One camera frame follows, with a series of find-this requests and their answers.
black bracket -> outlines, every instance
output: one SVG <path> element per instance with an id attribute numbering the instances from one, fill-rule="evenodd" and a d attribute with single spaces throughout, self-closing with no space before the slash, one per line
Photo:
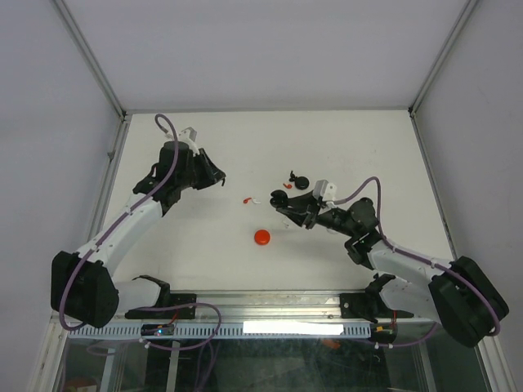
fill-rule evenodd
<path id="1" fill-rule="evenodd" d="M 163 298 L 163 305 L 162 307 L 168 307 L 168 306 L 177 306 L 177 305 L 184 305 L 184 304 L 191 304 L 193 302 L 196 302 L 196 294 L 188 294 L 183 293 L 180 294 L 178 292 L 169 292 L 168 296 Z M 129 310 L 125 314 L 126 319 L 130 320 L 142 320 L 142 319 L 151 319 L 151 320 L 165 320 L 165 319 L 172 319 L 174 317 L 174 314 L 176 313 L 175 310 L 168 310 L 168 311 L 159 311 L 159 312 L 149 312 L 144 310 Z M 196 308 L 184 308 L 178 310 L 178 320 L 194 320 L 196 315 Z"/>
<path id="2" fill-rule="evenodd" d="M 366 292 L 340 294 L 340 310 L 342 319 L 358 318 L 369 320 L 371 323 L 377 323 L 377 319 L 392 319 L 394 315 L 394 311 L 388 309 L 381 299 L 376 301 L 376 297 L 370 296 Z M 398 319 L 411 319 L 414 315 L 403 310 L 397 310 L 396 317 Z"/>

metal frame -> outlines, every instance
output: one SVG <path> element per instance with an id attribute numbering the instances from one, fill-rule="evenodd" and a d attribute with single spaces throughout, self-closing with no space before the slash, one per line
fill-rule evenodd
<path id="1" fill-rule="evenodd" d="M 127 129 L 131 121 L 130 114 L 142 114 L 142 113 L 155 113 L 157 110 L 126 110 L 122 107 L 118 97 L 116 96 L 113 88 L 111 87 L 105 73 L 103 72 L 98 60 L 96 59 L 92 49 L 90 48 L 87 40 L 83 36 L 82 31 L 78 27 L 73 14 L 67 7 L 65 0 L 51 0 L 53 6 L 56 9 L 58 16 L 63 21 L 66 29 L 68 30 L 71 38 L 73 39 L 76 47 L 80 51 L 83 59 L 86 62 L 87 67 L 92 72 L 93 78 L 96 80 L 101 90 L 103 91 L 106 99 L 111 104 L 114 112 L 120 117 L 121 123 L 118 127 L 118 131 L 114 140 L 114 147 L 108 153 L 109 162 L 105 171 L 105 175 L 101 184 L 100 196 L 96 203 L 95 210 L 92 216 L 92 224 L 89 229 L 89 237 L 92 237 L 97 233 L 103 221 L 105 219 L 105 213 L 109 204 L 110 195 L 114 186 L 114 179 L 118 170 L 118 165 L 123 152 L 123 146 L 127 136 Z M 423 144 L 422 137 L 418 130 L 418 124 L 416 122 L 416 113 L 421 107 L 423 100 L 427 96 L 427 93 L 431 90 L 431 86 L 436 80 L 437 75 L 441 71 L 445 62 L 447 61 L 449 54 L 453 50 L 455 43 L 458 41 L 461 33 L 465 26 L 470 20 L 473 12 L 477 9 L 480 0 L 467 0 L 467 3 L 463 7 L 458 16 L 456 23 L 451 29 L 449 36 L 446 38 L 443 47 L 441 48 L 434 64 L 431 67 L 425 81 L 423 82 L 416 98 L 414 99 L 409 112 L 411 113 L 413 129 L 418 139 L 419 148 L 421 150 L 422 158 L 427 168 L 427 174 L 431 182 L 433 194 L 436 198 L 436 204 L 438 206 L 441 220 L 445 227 L 445 232 L 449 240 L 449 245 L 453 255 L 456 255 L 455 247 L 452 238 L 449 233 L 449 227 L 447 226 L 445 214 L 443 212 L 439 192 L 437 190 L 437 184 L 435 182 L 431 164 L 427 158 L 427 151 Z M 396 108 L 381 108 L 381 109 L 406 109 L 403 107 Z M 168 112 L 176 113 L 181 112 L 180 110 L 170 109 Z M 246 317 L 251 318 L 281 318 L 287 317 L 292 319 L 302 319 L 306 321 L 322 321 L 322 322 L 339 322 L 339 303 L 336 303 L 335 298 L 339 292 L 324 291 L 324 292 L 199 292 L 199 299 L 201 301 L 209 301 L 216 305 L 219 305 L 224 310 L 224 317 L 231 322 L 233 320 L 245 319 Z M 269 304 L 260 304 L 256 301 L 262 297 L 267 299 L 268 296 L 272 296 L 272 301 Z M 298 304 L 290 302 L 283 303 L 278 302 L 284 296 L 290 296 L 297 301 L 298 298 L 306 299 L 306 304 Z M 325 300 L 327 298 L 333 299 L 332 303 L 318 303 L 318 301 Z M 207 318 L 212 317 L 210 314 L 206 314 L 206 310 L 198 310 L 197 314 L 199 317 Z M 123 320 L 121 317 L 117 317 L 114 320 L 116 323 L 121 323 Z M 414 318 L 411 320 L 399 320 L 400 323 L 424 323 L 426 320 L 420 318 Z M 60 324 L 57 322 L 56 316 L 51 317 L 47 334 L 44 341 L 44 346 L 38 356 L 38 367 L 35 369 L 33 377 L 30 382 L 31 391 L 48 391 L 52 390 L 52 386 L 56 379 L 56 374 L 60 370 L 60 357 L 65 347 L 65 331 L 62 330 Z M 485 380 L 489 382 L 493 392 L 496 391 L 516 391 L 514 380 L 507 365 L 507 360 L 504 357 L 503 350 L 499 344 L 498 338 L 485 338 L 479 345 L 477 353 L 480 359 L 482 359 L 482 365 L 485 373 Z M 425 361 L 422 360 L 422 365 L 425 368 Z M 428 390 L 431 389 L 431 383 L 427 381 Z"/>
<path id="2" fill-rule="evenodd" d="M 58 14 L 60 19 L 62 19 L 62 22 L 64 22 L 65 28 L 73 39 L 74 44 L 80 51 L 86 66 L 89 68 L 93 78 L 96 80 L 98 86 L 100 86 L 100 89 L 104 93 L 105 98 L 113 107 L 114 112 L 116 112 L 116 114 L 121 119 L 123 119 L 125 117 L 125 110 L 123 109 L 120 100 L 111 87 L 109 80 L 107 80 L 107 77 L 100 67 L 100 64 L 92 52 L 91 47 L 83 36 L 82 30 L 80 30 L 78 27 L 78 23 L 74 19 L 69 7 L 67 7 L 67 4 L 65 4 L 64 0 L 51 0 L 51 2 L 56 9 L 56 14 Z"/>
<path id="3" fill-rule="evenodd" d="M 480 1 L 481 0 L 467 0 L 467 3 L 461 10 L 458 18 L 456 19 L 454 26 L 450 30 L 447 39 L 445 39 L 445 43 L 443 44 L 443 47 L 440 49 L 440 52 L 438 53 L 438 56 L 436 57 L 436 60 L 434 61 L 434 64 L 432 65 L 427 77 L 425 78 L 425 81 L 423 82 L 422 87 L 419 90 L 419 93 L 416 95 L 416 98 L 410 106 L 410 111 L 412 113 L 416 113 L 418 111 L 423 100 L 427 96 L 427 93 L 430 91 L 430 88 L 434 83 L 436 76 L 441 71 L 443 65 L 449 58 L 450 52 L 454 48 L 456 42 L 458 41 L 458 38 L 461 36 L 463 30 L 465 29 L 465 26 L 467 25 L 468 21 L 470 20 L 472 14 L 474 13 L 474 10 L 477 8 Z"/>

black object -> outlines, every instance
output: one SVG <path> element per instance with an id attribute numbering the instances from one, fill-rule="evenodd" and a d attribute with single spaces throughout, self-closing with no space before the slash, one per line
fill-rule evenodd
<path id="1" fill-rule="evenodd" d="M 461 256 L 450 269 L 477 288 L 503 319 L 508 306 L 473 259 Z M 446 272 L 432 278 L 428 285 L 440 316 L 441 325 L 456 341 L 474 347 L 494 327 L 490 312 L 481 300 L 460 281 Z"/>
<path id="2" fill-rule="evenodd" d="M 378 330 L 378 325 L 373 325 L 370 328 L 369 341 L 373 343 L 381 343 L 384 345 L 391 345 L 398 337 L 398 330 L 390 327 L 384 327 L 381 331 Z"/>
<path id="3" fill-rule="evenodd" d="M 212 163 L 204 149 L 199 149 L 199 155 L 193 155 L 189 146 L 182 142 L 179 143 L 178 149 L 174 172 L 165 185 L 153 195 L 153 200 L 161 203 L 164 215 L 180 200 L 183 189 L 205 189 L 220 181 L 222 185 L 226 182 L 226 174 Z M 148 194 L 168 174 L 173 159 L 174 142 L 168 141 L 160 150 L 158 163 L 153 165 L 149 174 L 136 184 L 132 192 Z"/>
<path id="4" fill-rule="evenodd" d="M 296 186 L 299 190 L 305 190 L 309 187 L 309 179 L 304 176 L 296 176 L 294 174 L 294 171 L 291 171 L 290 177 L 288 178 L 290 182 L 294 183 L 294 186 Z"/>
<path id="5" fill-rule="evenodd" d="M 196 302 L 196 294 L 191 294 L 191 293 L 180 294 L 178 292 L 170 292 L 170 290 L 164 291 L 163 287 L 162 287 L 160 289 L 160 295 L 159 295 L 158 301 L 156 302 L 156 304 L 154 304 L 154 308 L 167 308 L 169 306 L 191 304 L 193 302 Z M 144 311 L 144 310 L 139 310 L 139 309 L 133 309 L 133 310 L 129 310 L 125 314 L 125 318 L 130 319 L 130 320 L 138 320 L 138 319 L 164 320 L 164 319 L 171 319 L 175 313 L 176 313 L 175 310 L 149 312 L 149 311 Z M 195 307 L 183 308 L 183 309 L 178 310 L 177 319 L 194 320 L 195 315 L 196 315 Z"/>
<path id="6" fill-rule="evenodd" d="M 369 263 L 369 252 L 382 236 L 375 229 L 378 226 L 378 218 L 370 198 L 358 200 L 346 211 L 333 208 L 320 213 L 321 209 L 327 206 L 321 198 L 315 198 L 312 191 L 289 198 L 285 191 L 278 189 L 270 196 L 270 205 L 296 225 L 312 229 L 318 224 L 349 236 L 350 239 L 345 242 L 349 257 L 356 264 L 373 270 Z"/>
<path id="7" fill-rule="evenodd" d="M 142 336 L 172 336 L 174 335 L 174 324 L 164 324 L 159 327 L 156 324 L 144 324 L 141 326 L 140 334 Z"/>
<path id="8" fill-rule="evenodd" d="M 58 253 L 51 268 L 51 307 L 59 311 L 69 276 L 80 262 L 78 253 Z M 93 327 L 104 327 L 118 308 L 118 290 L 101 261 L 86 261 L 74 280 L 65 302 L 65 314 Z"/>
<path id="9" fill-rule="evenodd" d="M 369 252 L 382 240 L 382 236 L 376 230 L 378 218 L 372 200 L 362 198 L 346 211 L 332 208 L 320 213 L 322 208 L 327 206 L 322 198 L 316 198 L 313 192 L 289 198 L 279 189 L 270 196 L 270 205 L 296 225 L 312 229 L 318 224 L 349 236 L 345 248 L 350 258 L 356 264 L 372 269 Z M 507 303 L 476 262 L 467 257 L 460 257 L 451 265 L 452 271 L 481 292 L 494 308 L 499 320 L 507 316 Z M 384 317 L 391 317 L 391 311 L 379 296 L 381 288 L 391 277 L 393 275 L 376 277 L 363 293 L 347 294 L 351 297 L 341 302 L 342 317 L 362 317 L 373 322 L 384 314 Z M 485 305 L 468 287 L 449 274 L 443 273 L 432 278 L 428 288 L 441 325 L 456 341 L 467 347 L 474 347 L 483 337 L 489 335 L 494 327 L 494 320 Z"/>

red object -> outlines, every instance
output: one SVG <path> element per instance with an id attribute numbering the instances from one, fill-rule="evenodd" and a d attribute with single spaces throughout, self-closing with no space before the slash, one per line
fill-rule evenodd
<path id="1" fill-rule="evenodd" d="M 333 341 L 332 339 L 322 339 L 321 342 L 323 343 L 323 345 L 333 350 L 337 350 L 342 346 L 339 341 Z"/>
<path id="2" fill-rule="evenodd" d="M 178 318 L 179 313 L 180 313 L 180 310 L 177 310 L 177 312 L 174 314 L 174 316 L 172 316 L 171 321 L 169 321 L 169 323 L 167 325 L 174 323 L 174 321 Z"/>
<path id="3" fill-rule="evenodd" d="M 267 230 L 258 230 L 254 234 L 254 241 L 258 245 L 267 245 L 270 241 L 270 234 Z"/>

metal bar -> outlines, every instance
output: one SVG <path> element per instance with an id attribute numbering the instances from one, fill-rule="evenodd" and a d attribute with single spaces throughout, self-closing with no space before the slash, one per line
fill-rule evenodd
<path id="1" fill-rule="evenodd" d="M 112 391 L 113 392 L 119 392 L 122 390 L 122 382 L 123 382 L 123 374 L 125 373 L 125 364 L 127 362 L 127 348 L 128 345 L 123 345 L 118 352 L 117 355 L 117 362 L 115 365 L 113 365 L 113 371 L 114 374 L 113 380 L 114 383 L 112 385 Z"/>
<path id="2" fill-rule="evenodd" d="M 417 347 L 412 348 L 412 357 L 418 379 L 419 392 L 428 392 L 427 378 L 423 370 L 422 356 Z"/>
<path id="3" fill-rule="evenodd" d="M 174 109 L 174 108 L 163 108 L 163 109 L 128 109 L 127 114 L 156 114 L 156 113 L 231 113 L 231 112 L 330 112 L 334 110 L 408 110 L 409 107 L 406 105 L 397 106 L 354 106 L 354 107 L 332 107 L 322 108 L 303 106 L 299 108 L 234 108 L 234 109 L 216 109 L 216 108 L 188 108 L 188 109 Z"/>
<path id="4" fill-rule="evenodd" d="M 437 392 L 436 382 L 434 381 L 434 374 L 432 373 L 431 360 L 428 356 L 427 345 L 422 342 L 418 345 L 419 356 L 422 361 L 423 375 L 427 383 L 428 392 Z"/>
<path id="5" fill-rule="evenodd" d="M 180 342 L 174 341 L 172 348 L 177 349 L 180 347 Z M 174 392 L 177 386 L 177 374 L 178 374 L 178 358 L 180 357 L 180 351 L 172 351 L 171 358 L 169 359 L 169 371 L 167 376 L 167 387 L 166 392 Z"/>
<path id="6" fill-rule="evenodd" d="M 425 164 L 425 170 L 427 171 L 428 180 L 431 183 L 432 194 L 434 195 L 434 199 L 436 200 L 438 212 L 440 213 L 441 223 L 443 224 L 443 229 L 445 230 L 445 235 L 447 236 L 447 241 L 449 243 L 450 252 L 452 253 L 452 257 L 454 259 L 456 259 L 457 258 L 456 247 L 454 246 L 454 242 L 452 241 L 452 238 L 450 236 L 449 225 L 447 223 L 447 218 L 445 217 L 445 213 L 443 211 L 443 206 L 441 204 L 440 192 L 438 191 L 436 178 L 434 176 L 434 170 L 432 168 L 431 161 L 428 158 L 427 147 L 425 146 L 425 142 L 423 141 L 422 135 L 419 132 L 418 123 L 416 122 L 416 118 L 417 118 L 416 113 L 410 114 L 410 119 L 412 121 L 412 126 L 414 128 L 414 135 L 416 136 L 416 140 L 418 141 L 418 147 L 422 154 L 422 159 L 423 159 L 423 163 Z"/>
<path id="7" fill-rule="evenodd" d="M 83 36 L 82 31 L 78 27 L 78 23 L 74 19 L 73 14 L 67 7 L 67 4 L 65 4 L 65 0 L 51 0 L 51 2 L 55 6 L 56 13 L 64 22 L 65 28 L 67 29 L 71 38 L 73 39 L 74 44 L 80 51 L 80 54 L 85 60 L 87 67 L 89 68 L 89 70 L 91 70 L 92 76 L 98 83 L 98 86 L 100 86 L 101 90 L 103 91 L 105 98 L 107 98 L 116 114 L 120 118 L 123 118 L 125 115 L 125 110 L 123 109 L 118 97 L 114 93 L 114 90 L 111 87 L 109 80 L 107 79 L 107 77 L 104 74 L 104 71 L 100 67 L 98 60 L 93 54 L 92 49 L 89 47 L 89 44 Z"/>
<path id="8" fill-rule="evenodd" d="M 57 373 L 60 369 L 60 358 L 65 347 L 66 333 L 60 324 L 50 323 L 47 328 L 45 344 L 40 351 L 37 368 L 29 383 L 32 392 L 48 392 L 60 382 Z"/>
<path id="9" fill-rule="evenodd" d="M 131 118 L 132 116 L 127 115 L 122 120 L 118 126 L 118 130 L 114 138 L 113 148 L 108 152 L 109 161 L 107 162 L 107 168 L 105 169 L 101 190 L 95 205 L 87 240 L 98 234 L 104 225 L 105 214 L 107 212 L 107 207 L 109 206 L 114 181 L 116 180 L 116 173 L 118 172 L 118 166 L 120 164 L 120 159 L 122 158 L 123 146 L 125 145 L 127 131 L 129 129 L 129 124 L 131 123 Z"/>
<path id="10" fill-rule="evenodd" d="M 340 323 L 362 322 L 362 318 L 343 319 L 339 305 L 339 294 L 341 292 L 359 292 L 354 290 L 334 291 L 230 291 L 230 292 L 206 292 L 197 291 L 198 302 L 214 304 L 220 309 L 225 323 L 242 323 L 245 320 L 275 320 L 292 319 L 295 321 Z M 129 322 L 123 314 L 117 314 L 114 321 L 120 323 Z M 196 308 L 196 317 L 193 323 L 214 322 L 217 315 L 214 310 L 199 306 Z M 382 323 L 390 322 L 388 318 L 381 318 Z M 147 320 L 147 323 L 157 323 L 158 320 Z M 424 318 L 401 318 L 402 324 L 431 323 Z"/>
<path id="11" fill-rule="evenodd" d="M 113 378 L 113 364 L 116 356 L 116 349 L 107 349 L 107 357 L 105 357 L 104 372 L 102 373 L 100 382 L 100 392 L 108 392 Z"/>
<path id="12" fill-rule="evenodd" d="M 477 345 L 480 363 L 492 392 L 517 392 L 516 382 L 497 337 L 486 337 Z"/>
<path id="13" fill-rule="evenodd" d="M 423 100 L 427 96 L 427 93 L 429 92 L 432 84 L 434 83 L 436 76 L 441 71 L 441 68 L 443 67 L 446 60 L 449 58 L 450 52 L 454 48 L 454 45 L 458 41 L 458 38 L 461 36 L 461 33 L 463 32 L 468 21 L 471 19 L 471 16 L 479 2 L 480 0 L 468 0 L 463 9 L 461 10 L 458 19 L 454 23 L 454 26 L 450 30 L 447 39 L 445 39 L 443 47 L 440 49 L 440 52 L 436 57 L 436 61 L 432 65 L 430 72 L 425 78 L 422 87 L 420 88 L 418 94 L 416 95 L 416 98 L 414 99 L 414 102 L 411 105 L 411 111 L 413 113 L 416 113 L 418 111 Z"/>

